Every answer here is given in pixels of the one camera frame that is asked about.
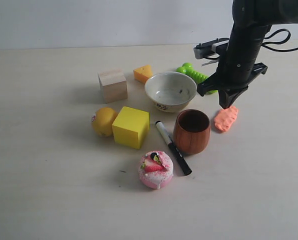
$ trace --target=yellow lemon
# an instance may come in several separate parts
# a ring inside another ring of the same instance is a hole
[[[91,125],[93,130],[101,137],[109,137],[113,135],[113,122],[118,113],[111,107],[103,107],[91,118]]]

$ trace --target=yellow foam block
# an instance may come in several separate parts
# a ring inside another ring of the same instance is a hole
[[[149,78],[153,76],[153,71],[150,65],[139,67],[133,70],[134,79],[145,84]]]
[[[149,112],[124,106],[112,124],[114,141],[140,149],[150,129]]]

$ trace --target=white wall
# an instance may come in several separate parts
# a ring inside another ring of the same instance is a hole
[[[228,37],[232,0],[0,0],[0,49],[195,44]],[[298,25],[287,26],[298,39]]]

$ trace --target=brown wooden cup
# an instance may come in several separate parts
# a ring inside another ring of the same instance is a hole
[[[182,111],[174,125],[173,141],[177,148],[189,155],[201,153],[210,138],[210,120],[202,111],[188,109]]]

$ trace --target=wooden block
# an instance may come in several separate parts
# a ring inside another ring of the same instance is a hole
[[[149,78],[153,76],[153,71],[151,70],[150,65],[141,66],[135,70],[133,70],[134,79],[139,82],[145,84]]]
[[[105,103],[128,98],[127,80],[121,69],[100,72],[98,78]]]
[[[140,149],[150,129],[149,112],[124,106],[112,124],[114,141]]]

